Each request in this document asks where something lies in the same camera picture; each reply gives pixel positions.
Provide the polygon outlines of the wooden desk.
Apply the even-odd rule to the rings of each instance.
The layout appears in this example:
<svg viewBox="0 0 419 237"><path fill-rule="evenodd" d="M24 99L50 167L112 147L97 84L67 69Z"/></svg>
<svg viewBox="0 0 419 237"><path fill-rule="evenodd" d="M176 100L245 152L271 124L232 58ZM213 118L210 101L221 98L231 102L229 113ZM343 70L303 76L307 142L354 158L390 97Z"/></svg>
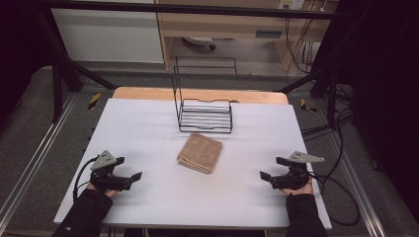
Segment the wooden desk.
<svg viewBox="0 0 419 237"><path fill-rule="evenodd" d="M280 9L280 0L154 0L157 4L220 6ZM304 0L301 10L320 11L328 0ZM329 27L328 20L283 19L220 15L165 14L157 15L160 35L164 40L163 55L168 60L174 38L259 39L271 41L283 70L294 69L302 56L300 46L305 42L321 42Z"/></svg>

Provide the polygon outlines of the aluminium floor rail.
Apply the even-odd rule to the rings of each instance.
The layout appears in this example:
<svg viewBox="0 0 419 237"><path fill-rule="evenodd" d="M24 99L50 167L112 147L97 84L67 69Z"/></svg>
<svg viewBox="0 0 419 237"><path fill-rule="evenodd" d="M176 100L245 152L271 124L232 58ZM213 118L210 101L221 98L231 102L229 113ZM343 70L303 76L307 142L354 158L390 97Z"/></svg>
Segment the aluminium floor rail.
<svg viewBox="0 0 419 237"><path fill-rule="evenodd" d="M18 182L11 190L5 202L0 207L0 235L5 231L7 225L16 212L16 209L18 208L23 196L25 195L35 174L40 168L44 157L48 153L51 145L59 134L78 97L78 93L71 93L68 96L62 107L62 114L55 122L49 126L46 134L42 138L42 141L39 144L37 150L32 155L31 160L27 164Z"/></svg>
<svg viewBox="0 0 419 237"><path fill-rule="evenodd" d="M382 224L377 217L375 209L365 191L360 178L353 168L349 156L343 148L343 139L339 137L338 133L330 133L328 135L333 144L334 150L341 158L339 162L345 179L348 183L349 189L354 196L360 210L363 221L370 233L371 237L386 237Z"/></svg>

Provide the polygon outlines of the person's left hand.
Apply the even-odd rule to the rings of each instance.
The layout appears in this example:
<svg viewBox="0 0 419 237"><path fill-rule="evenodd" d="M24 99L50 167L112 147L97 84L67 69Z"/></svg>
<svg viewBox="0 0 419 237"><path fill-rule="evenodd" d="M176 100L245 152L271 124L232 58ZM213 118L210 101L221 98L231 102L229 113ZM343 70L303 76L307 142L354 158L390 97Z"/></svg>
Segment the person's left hand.
<svg viewBox="0 0 419 237"><path fill-rule="evenodd" d="M118 191L113 191L113 190L107 190L107 191L101 191L99 189L97 189L93 184L89 183L86 187L87 190L92 190L92 191L96 191L96 192L100 192L104 195L106 195L108 198L113 198L115 197L119 192Z"/></svg>

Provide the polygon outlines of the brown towel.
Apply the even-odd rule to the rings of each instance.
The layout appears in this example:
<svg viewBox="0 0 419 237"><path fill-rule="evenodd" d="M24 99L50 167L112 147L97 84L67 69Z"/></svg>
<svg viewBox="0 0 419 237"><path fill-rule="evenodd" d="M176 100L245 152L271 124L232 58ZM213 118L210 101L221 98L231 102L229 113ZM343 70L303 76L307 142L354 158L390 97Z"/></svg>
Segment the brown towel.
<svg viewBox="0 0 419 237"><path fill-rule="evenodd" d="M179 164L210 174L218 160L222 143L199 133L192 133L177 156Z"/></svg>

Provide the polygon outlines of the black wire rack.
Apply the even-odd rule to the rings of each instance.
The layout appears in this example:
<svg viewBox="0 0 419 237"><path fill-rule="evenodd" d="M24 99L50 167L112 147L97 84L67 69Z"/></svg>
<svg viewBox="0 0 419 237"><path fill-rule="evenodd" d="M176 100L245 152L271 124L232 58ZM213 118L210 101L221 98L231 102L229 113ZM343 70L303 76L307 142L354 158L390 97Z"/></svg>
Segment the black wire rack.
<svg viewBox="0 0 419 237"><path fill-rule="evenodd" d="M213 73L237 75L234 57L176 56L171 78L176 118L181 132L231 133L233 130L232 99L193 95L182 89L184 74L195 79L210 79Z"/></svg>

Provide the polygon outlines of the black curtain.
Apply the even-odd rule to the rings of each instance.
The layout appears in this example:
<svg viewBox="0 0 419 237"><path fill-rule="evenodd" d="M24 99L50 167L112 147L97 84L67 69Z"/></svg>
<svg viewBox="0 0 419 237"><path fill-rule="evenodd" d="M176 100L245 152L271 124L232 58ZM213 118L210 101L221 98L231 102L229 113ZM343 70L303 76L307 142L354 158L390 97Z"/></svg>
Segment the black curtain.
<svg viewBox="0 0 419 237"><path fill-rule="evenodd" d="M51 65L28 0L0 0L0 124L39 69Z"/></svg>
<svg viewBox="0 0 419 237"><path fill-rule="evenodd" d="M419 223L419 0L339 0L314 66L335 67L373 157Z"/></svg>

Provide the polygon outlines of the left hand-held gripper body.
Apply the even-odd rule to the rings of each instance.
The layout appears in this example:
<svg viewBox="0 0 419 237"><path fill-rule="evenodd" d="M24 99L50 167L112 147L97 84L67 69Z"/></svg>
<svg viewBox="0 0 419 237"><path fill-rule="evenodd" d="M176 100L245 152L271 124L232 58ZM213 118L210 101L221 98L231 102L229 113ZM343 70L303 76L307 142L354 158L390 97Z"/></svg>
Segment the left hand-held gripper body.
<svg viewBox="0 0 419 237"><path fill-rule="evenodd" d="M91 166L90 183L101 191L128 191L132 180L128 177L118 177L114 175L116 157L108 150L104 150L98 155Z"/></svg>

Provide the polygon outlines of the office chair base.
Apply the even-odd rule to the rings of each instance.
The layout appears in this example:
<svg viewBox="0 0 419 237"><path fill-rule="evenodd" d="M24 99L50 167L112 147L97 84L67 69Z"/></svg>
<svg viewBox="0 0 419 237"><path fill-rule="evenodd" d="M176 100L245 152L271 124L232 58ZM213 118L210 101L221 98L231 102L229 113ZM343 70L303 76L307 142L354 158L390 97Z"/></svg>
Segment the office chair base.
<svg viewBox="0 0 419 237"><path fill-rule="evenodd" d="M213 40L211 38L188 38L188 37L183 37L183 40L195 44L195 45L200 45L200 46L204 46L207 47L209 50L215 50L216 46L213 43Z"/></svg>

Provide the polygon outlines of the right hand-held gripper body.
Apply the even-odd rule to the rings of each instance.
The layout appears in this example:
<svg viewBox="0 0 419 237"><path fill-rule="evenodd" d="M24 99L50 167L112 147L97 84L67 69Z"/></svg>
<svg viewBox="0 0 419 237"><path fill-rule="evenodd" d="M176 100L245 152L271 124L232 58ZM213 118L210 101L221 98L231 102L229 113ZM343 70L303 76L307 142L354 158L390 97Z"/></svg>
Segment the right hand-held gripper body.
<svg viewBox="0 0 419 237"><path fill-rule="evenodd" d="M309 180L307 164L324 162L322 157L317 157L299 151L295 151L285 159L290 161L290 165L286 166L289 168L289 171L285 175L271 178L270 184L274 189L300 189Z"/></svg>

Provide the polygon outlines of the black metal frame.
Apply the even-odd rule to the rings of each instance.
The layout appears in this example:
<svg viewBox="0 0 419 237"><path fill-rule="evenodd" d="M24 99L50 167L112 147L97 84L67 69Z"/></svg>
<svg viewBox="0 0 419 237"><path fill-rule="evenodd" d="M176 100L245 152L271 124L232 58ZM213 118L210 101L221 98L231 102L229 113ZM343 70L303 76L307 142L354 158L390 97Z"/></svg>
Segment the black metal frame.
<svg viewBox="0 0 419 237"><path fill-rule="evenodd" d="M56 34L44 16L46 10L70 9L70 10L93 10L93 11L116 11L116 12L145 12L165 14L189 14L189 15L220 15L240 17L265 17L284 19L313 19L313 20L341 20L349 17L348 13L319 12L302 10L266 10L261 8L243 7L220 7L220 6L199 6L199 5L178 5L178 4L148 4L148 3L127 3L127 2L105 2L105 1L74 1L74 0L35 0L29 3L30 9L37 22L40 24L42 33L46 36L50 56L54 62L53 69L53 91L54 91L54 120L57 120L62 113L60 76L64 77L68 88L71 91L80 91L81 81L75 74L76 71L87 76L99 85L114 90L118 86L108 82L87 68L75 62L64 50L59 42L60 34Z"/></svg>

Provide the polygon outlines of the person's right hand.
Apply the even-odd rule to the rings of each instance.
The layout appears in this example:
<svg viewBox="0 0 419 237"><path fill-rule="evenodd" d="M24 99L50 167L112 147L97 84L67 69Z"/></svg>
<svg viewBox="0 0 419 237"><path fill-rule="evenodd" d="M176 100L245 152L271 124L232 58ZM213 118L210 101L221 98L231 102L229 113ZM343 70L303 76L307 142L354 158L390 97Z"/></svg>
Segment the person's right hand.
<svg viewBox="0 0 419 237"><path fill-rule="evenodd" d="M287 196L312 195L313 194L312 181L309 180L303 187L301 187L298 190L282 189L282 192Z"/></svg>

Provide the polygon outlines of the wall power socket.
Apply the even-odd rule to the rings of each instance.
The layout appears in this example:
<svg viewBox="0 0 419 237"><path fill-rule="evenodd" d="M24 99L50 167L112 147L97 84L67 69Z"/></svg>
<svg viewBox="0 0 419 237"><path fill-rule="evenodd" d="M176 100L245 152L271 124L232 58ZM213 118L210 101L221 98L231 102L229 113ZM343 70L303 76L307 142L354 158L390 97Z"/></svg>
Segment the wall power socket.
<svg viewBox="0 0 419 237"><path fill-rule="evenodd" d="M304 0L280 0L279 8L286 10L301 10Z"/></svg>

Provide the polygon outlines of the white cabinet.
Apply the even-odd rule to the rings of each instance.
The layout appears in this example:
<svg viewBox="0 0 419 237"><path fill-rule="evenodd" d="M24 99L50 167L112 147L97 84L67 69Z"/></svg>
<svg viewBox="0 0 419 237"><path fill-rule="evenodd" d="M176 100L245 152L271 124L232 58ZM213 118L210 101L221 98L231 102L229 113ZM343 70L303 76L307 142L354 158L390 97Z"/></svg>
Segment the white cabinet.
<svg viewBox="0 0 419 237"><path fill-rule="evenodd" d="M154 14L65 9L52 14L74 60L163 62Z"/></svg>

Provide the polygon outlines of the white foam board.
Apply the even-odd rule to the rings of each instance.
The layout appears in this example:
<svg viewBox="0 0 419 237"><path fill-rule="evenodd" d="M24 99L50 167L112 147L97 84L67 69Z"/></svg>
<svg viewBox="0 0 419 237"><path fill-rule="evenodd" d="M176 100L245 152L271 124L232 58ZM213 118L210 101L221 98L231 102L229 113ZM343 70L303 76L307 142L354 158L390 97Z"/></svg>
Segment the white foam board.
<svg viewBox="0 0 419 237"><path fill-rule="evenodd" d="M123 227L274 229L288 225L286 197L261 180L282 175L277 158L305 149L290 105L234 104L233 129L211 174L177 161L189 135L171 101L109 100L83 156L124 158L116 175L142 175L117 195L105 224Z"/></svg>

